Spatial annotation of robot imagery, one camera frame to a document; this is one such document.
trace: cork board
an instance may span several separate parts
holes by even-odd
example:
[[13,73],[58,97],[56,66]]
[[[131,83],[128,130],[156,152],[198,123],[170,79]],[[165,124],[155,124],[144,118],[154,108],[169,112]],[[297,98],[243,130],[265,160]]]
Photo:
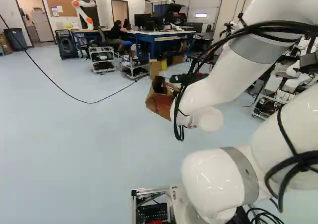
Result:
[[48,3],[50,15],[53,16],[52,7],[53,5],[60,5],[63,8],[63,12],[59,12],[59,17],[77,17],[75,8],[72,5],[73,0],[46,0]]

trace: window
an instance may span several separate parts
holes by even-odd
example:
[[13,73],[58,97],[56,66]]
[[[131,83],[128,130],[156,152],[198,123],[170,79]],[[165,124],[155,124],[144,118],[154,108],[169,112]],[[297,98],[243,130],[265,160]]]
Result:
[[195,18],[206,18],[208,16],[207,13],[203,13],[203,14],[195,14]]

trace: cardboard box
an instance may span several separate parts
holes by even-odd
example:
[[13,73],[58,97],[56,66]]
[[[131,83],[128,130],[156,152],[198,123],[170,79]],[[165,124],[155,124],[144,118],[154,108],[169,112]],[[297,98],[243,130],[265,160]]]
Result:
[[11,46],[9,45],[6,36],[4,34],[0,34],[0,44],[3,48],[4,54],[12,54],[13,50]]
[[161,70],[161,62],[157,59],[150,59],[149,70],[151,80],[155,79],[155,76],[159,76],[159,71]]
[[183,55],[176,55],[172,58],[172,64],[180,64],[183,63]]
[[156,76],[151,84],[145,101],[146,107],[161,117],[171,121],[170,108],[173,103],[173,90],[179,91],[173,84],[165,82],[164,77]]

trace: person sitting at desk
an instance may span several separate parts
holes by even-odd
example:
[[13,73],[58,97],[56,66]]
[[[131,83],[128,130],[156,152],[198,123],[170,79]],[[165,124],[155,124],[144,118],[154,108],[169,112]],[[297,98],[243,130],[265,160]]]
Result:
[[131,24],[129,23],[128,19],[124,20],[124,26],[123,28],[126,28],[127,30],[131,30]]
[[114,26],[111,28],[110,32],[107,34],[106,43],[109,45],[119,45],[118,51],[122,51],[124,46],[131,47],[133,45],[130,41],[124,41],[120,39],[122,33],[127,33],[126,28],[121,27],[121,21],[116,20]]

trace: black rolling case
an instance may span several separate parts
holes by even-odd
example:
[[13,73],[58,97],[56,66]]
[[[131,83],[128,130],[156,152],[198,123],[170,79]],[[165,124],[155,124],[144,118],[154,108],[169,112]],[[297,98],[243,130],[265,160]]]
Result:
[[61,59],[78,58],[78,50],[71,32],[67,29],[55,30],[56,41],[59,46]]
[[23,51],[27,49],[27,45],[21,28],[5,29],[4,34],[14,51]]

